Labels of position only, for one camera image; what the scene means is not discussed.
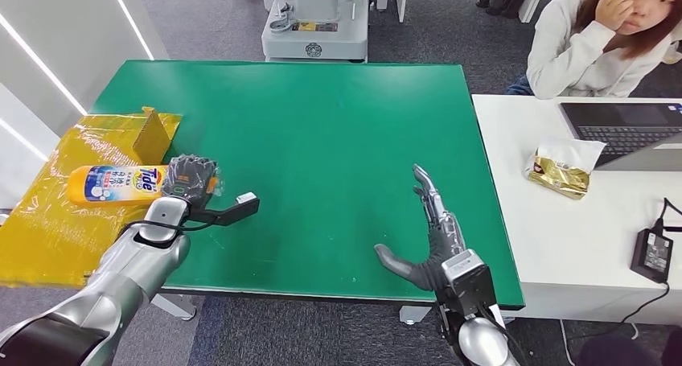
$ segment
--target woman's hand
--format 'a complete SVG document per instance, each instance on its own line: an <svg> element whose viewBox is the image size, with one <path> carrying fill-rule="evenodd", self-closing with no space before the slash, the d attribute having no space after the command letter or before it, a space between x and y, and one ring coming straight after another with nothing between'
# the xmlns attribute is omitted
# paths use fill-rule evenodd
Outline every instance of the woman's hand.
<svg viewBox="0 0 682 366"><path fill-rule="evenodd" d="M632 0L599 0L595 12L595 20L604 27L617 31L635 12Z"/></svg>

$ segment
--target gray carpet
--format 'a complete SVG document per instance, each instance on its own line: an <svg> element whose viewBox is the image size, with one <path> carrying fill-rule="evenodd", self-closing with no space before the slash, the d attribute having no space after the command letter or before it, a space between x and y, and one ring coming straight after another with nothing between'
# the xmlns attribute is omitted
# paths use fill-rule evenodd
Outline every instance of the gray carpet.
<svg viewBox="0 0 682 366"><path fill-rule="evenodd" d="M491 17L476 0L395 0L372 12L371 62L461 64L471 93L501 93L525 72L533 24ZM540 0L541 10L550 0ZM262 0L143 0L174 59L263 60ZM661 65L633 97L682 97L682 64Z"/></svg>
<svg viewBox="0 0 682 366"><path fill-rule="evenodd" d="M0 287L0 331L49 310L74 293ZM200 309L203 298L193 302ZM186 366L198 323L199 319L184 322L156 306L142 308L125 331L113 366Z"/></svg>
<svg viewBox="0 0 682 366"><path fill-rule="evenodd" d="M440 336L432 310L425 321L400 323L396 306L206 298L189 366L242 364L441 366L460 364ZM615 323L566 321L569 338L611 330ZM565 366L559 322L517 319L508 325L528 366ZM670 327L638 325L637 342L660 357ZM617 331L632 336L632 327ZM574 356L587 339L571 343Z"/></svg>

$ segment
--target gold snack bag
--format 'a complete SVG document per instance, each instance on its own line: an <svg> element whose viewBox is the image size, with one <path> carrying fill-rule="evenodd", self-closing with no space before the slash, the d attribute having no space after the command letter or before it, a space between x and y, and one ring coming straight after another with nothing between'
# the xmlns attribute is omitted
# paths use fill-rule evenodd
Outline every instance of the gold snack bag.
<svg viewBox="0 0 682 366"><path fill-rule="evenodd" d="M539 157L537 152L528 179L572 199L581 199L590 185L590 175L582 169Z"/></svg>
<svg viewBox="0 0 682 366"><path fill-rule="evenodd" d="M572 199L581 199L606 144L577 139L544 142L529 161L526 176Z"/></svg>

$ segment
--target woman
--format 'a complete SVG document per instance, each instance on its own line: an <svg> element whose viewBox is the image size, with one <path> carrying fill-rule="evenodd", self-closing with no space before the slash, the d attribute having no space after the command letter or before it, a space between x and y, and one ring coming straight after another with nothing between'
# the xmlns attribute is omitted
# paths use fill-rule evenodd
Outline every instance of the woman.
<svg viewBox="0 0 682 366"><path fill-rule="evenodd" d="M663 59L682 0L552 0L507 94L627 97Z"/></svg>

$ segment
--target tide logo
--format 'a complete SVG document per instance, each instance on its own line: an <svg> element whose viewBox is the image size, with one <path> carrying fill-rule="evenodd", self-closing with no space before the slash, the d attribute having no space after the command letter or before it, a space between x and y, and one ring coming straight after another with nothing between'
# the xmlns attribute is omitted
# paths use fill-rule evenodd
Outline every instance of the tide logo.
<svg viewBox="0 0 682 366"><path fill-rule="evenodd" d="M146 193L154 193L158 191L158 186L161 185L161 171L159 169L140 169L133 177L135 188Z"/></svg>

